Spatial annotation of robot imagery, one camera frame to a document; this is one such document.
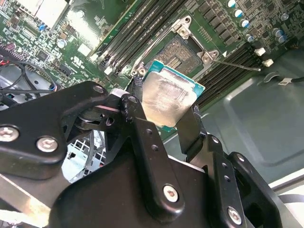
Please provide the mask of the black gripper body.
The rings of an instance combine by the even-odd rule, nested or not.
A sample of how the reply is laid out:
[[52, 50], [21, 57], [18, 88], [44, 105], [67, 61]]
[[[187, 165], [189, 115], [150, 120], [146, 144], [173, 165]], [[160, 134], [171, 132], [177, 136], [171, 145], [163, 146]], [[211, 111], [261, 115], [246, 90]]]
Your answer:
[[49, 217], [51, 228], [220, 228], [222, 217], [211, 204], [207, 175], [170, 157], [185, 198], [185, 210], [171, 223], [147, 211], [134, 156], [123, 155], [68, 186]]

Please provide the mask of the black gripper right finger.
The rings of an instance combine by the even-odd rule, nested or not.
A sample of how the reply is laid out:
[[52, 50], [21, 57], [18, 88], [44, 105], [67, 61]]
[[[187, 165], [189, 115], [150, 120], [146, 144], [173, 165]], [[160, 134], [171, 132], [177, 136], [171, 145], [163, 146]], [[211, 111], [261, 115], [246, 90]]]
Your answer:
[[208, 134], [197, 106], [177, 123], [181, 152], [187, 163], [207, 175], [208, 217], [213, 228], [281, 228], [283, 218], [274, 192], [246, 158], [223, 151]]

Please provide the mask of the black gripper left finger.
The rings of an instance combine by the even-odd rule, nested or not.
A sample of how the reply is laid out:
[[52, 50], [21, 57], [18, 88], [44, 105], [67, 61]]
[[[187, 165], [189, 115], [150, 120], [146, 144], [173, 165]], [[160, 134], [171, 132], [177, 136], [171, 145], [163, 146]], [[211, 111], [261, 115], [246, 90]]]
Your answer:
[[133, 154], [144, 204], [155, 220], [171, 223], [184, 211], [184, 197], [160, 136], [133, 95], [115, 97], [87, 81], [2, 111], [0, 127], [1, 173], [52, 178], [61, 170], [67, 144], [100, 129], [110, 135], [106, 165]]

